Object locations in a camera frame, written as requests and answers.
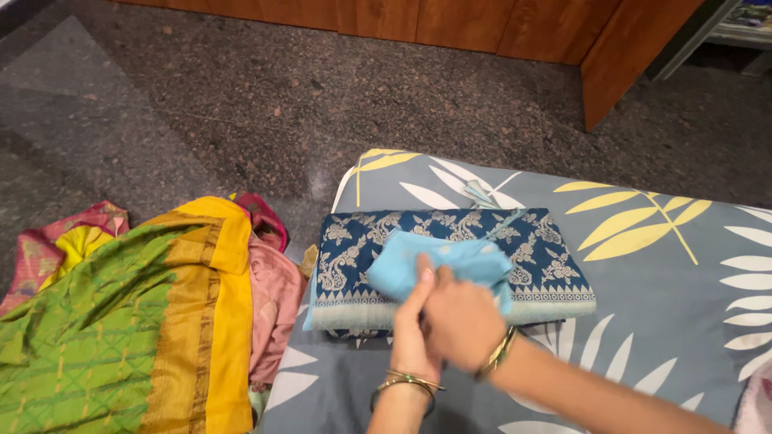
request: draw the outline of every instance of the floor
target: floor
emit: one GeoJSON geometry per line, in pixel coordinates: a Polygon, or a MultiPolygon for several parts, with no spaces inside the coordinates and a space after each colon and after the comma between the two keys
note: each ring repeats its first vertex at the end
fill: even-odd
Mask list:
{"type": "Polygon", "coordinates": [[[685,66],[592,134],[578,68],[105,0],[0,41],[0,288],[15,236],[109,199],[132,226],[258,192],[288,255],[371,147],[772,208],[772,84],[685,66]]]}

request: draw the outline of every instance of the bangle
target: bangle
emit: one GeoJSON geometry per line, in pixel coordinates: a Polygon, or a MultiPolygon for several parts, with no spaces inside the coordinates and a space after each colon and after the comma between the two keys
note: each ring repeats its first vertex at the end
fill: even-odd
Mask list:
{"type": "Polygon", "coordinates": [[[504,358],[506,358],[507,353],[510,352],[510,347],[515,341],[515,338],[517,338],[517,329],[515,327],[510,327],[504,334],[504,338],[493,350],[493,353],[490,354],[486,363],[475,372],[475,381],[482,381],[499,367],[501,362],[504,361],[504,358]]]}
{"type": "Polygon", "coordinates": [[[430,415],[434,411],[436,399],[435,399],[435,396],[434,396],[434,392],[432,392],[432,388],[430,388],[428,386],[429,382],[426,381],[426,380],[421,380],[420,378],[415,378],[415,377],[412,377],[410,379],[404,378],[404,377],[394,378],[394,379],[388,380],[385,383],[383,383],[382,385],[378,386],[378,388],[375,389],[375,392],[373,392],[373,395],[371,395],[371,397],[370,397],[370,412],[375,411],[375,398],[378,395],[380,395],[381,391],[383,389],[389,387],[389,386],[393,386],[393,385],[396,385],[396,384],[399,384],[399,383],[410,383],[412,385],[420,386],[421,388],[426,390],[426,393],[429,394],[429,398],[432,399],[431,401],[429,401],[429,407],[426,410],[426,413],[424,413],[424,418],[423,419],[426,419],[426,416],[430,415]]]}

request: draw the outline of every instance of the hand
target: hand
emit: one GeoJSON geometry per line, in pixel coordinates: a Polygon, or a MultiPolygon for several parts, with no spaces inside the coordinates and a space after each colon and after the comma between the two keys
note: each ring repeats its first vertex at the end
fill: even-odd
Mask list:
{"type": "Polygon", "coordinates": [[[488,288],[457,282],[447,266],[437,269],[436,280],[424,305],[429,348],[458,368],[476,371],[501,342],[504,320],[488,288]]]}
{"type": "Polygon", "coordinates": [[[394,315],[394,343],[390,368],[439,384],[442,359],[429,354],[424,332],[418,324],[418,315],[435,288],[435,276],[428,256],[418,255],[416,273],[418,283],[394,315]]]}

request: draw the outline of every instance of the bedsheet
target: bedsheet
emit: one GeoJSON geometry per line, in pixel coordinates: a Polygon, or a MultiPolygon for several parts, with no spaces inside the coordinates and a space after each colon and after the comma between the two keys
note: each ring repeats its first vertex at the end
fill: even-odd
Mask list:
{"type": "MultiPolygon", "coordinates": [[[[467,208],[477,179],[504,208],[549,208],[598,296],[593,315],[522,329],[583,369],[725,426],[772,358],[772,212],[395,150],[370,150],[333,212],[467,208]]],[[[391,338],[302,331],[305,294],[262,432],[364,432],[391,338]]],[[[422,432],[584,432],[449,368],[422,432]]]]}

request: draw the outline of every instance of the grey bedsheet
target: grey bedsheet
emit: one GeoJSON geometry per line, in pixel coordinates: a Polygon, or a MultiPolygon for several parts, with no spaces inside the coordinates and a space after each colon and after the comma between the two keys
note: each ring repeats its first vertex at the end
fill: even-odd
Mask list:
{"type": "MultiPolygon", "coordinates": [[[[334,209],[465,208],[471,178],[505,207],[549,208],[597,294],[594,315],[525,334],[570,363],[732,423],[745,379],[772,358],[772,212],[403,151],[366,153],[334,209]]],[[[303,332],[308,296],[262,432],[364,432],[391,339],[303,332]]],[[[422,432],[582,432],[453,368],[442,384],[449,391],[422,432]]]]}

